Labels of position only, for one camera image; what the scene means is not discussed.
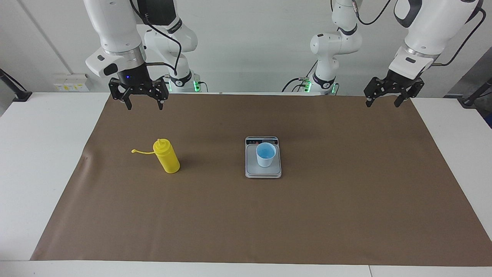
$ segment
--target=yellow squeeze bottle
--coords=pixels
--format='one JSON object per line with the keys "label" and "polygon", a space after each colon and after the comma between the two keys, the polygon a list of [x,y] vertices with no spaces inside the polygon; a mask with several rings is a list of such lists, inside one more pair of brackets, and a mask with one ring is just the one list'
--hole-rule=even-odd
{"label": "yellow squeeze bottle", "polygon": [[153,152],[141,152],[136,149],[133,149],[131,152],[140,154],[155,154],[167,173],[175,173],[180,169],[180,162],[176,157],[176,153],[174,152],[170,141],[165,138],[160,138],[154,142],[152,148],[154,149]]}

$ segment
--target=bottle cap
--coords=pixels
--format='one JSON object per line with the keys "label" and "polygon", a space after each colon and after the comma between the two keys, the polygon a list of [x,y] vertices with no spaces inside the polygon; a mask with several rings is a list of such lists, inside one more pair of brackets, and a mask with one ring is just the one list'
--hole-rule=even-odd
{"label": "bottle cap", "polygon": [[157,156],[167,156],[173,151],[171,142],[165,138],[160,138],[156,142],[154,142],[152,149],[154,149],[154,152]]}

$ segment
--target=black clamp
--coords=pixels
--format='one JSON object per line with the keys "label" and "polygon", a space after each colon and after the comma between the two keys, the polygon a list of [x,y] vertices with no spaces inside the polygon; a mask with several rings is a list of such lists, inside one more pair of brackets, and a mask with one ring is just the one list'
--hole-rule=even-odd
{"label": "black clamp", "polygon": [[384,79],[374,77],[364,89],[367,98],[366,106],[371,107],[374,100],[388,93],[399,93],[394,104],[399,107],[403,101],[415,98],[425,85],[424,81],[417,77],[414,80],[403,77],[393,71],[389,71]]}
{"label": "black clamp", "polygon": [[[125,89],[124,92],[120,92],[119,87]],[[165,85],[164,79],[159,78],[152,81],[150,84],[139,84],[135,86],[128,86],[123,84],[119,79],[111,78],[109,81],[109,90],[114,100],[120,100],[126,104],[126,108],[131,110],[132,104],[130,101],[130,95],[147,95],[157,100],[159,109],[162,110],[164,101],[169,97],[169,91]]]}

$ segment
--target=yellow cap strap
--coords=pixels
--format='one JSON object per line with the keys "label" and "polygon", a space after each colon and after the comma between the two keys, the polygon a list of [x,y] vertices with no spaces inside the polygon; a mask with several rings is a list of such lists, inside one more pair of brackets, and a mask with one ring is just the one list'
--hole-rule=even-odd
{"label": "yellow cap strap", "polygon": [[132,153],[140,153],[140,154],[155,154],[155,152],[142,152],[142,151],[138,151],[137,149],[133,149],[131,151]]}

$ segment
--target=blue liquid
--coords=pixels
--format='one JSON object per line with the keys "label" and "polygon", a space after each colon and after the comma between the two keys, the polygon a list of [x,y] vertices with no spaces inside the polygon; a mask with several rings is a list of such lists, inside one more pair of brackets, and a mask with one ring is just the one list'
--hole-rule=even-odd
{"label": "blue liquid", "polygon": [[256,148],[256,153],[263,159],[271,159],[275,156],[275,150],[272,144],[258,145]]}

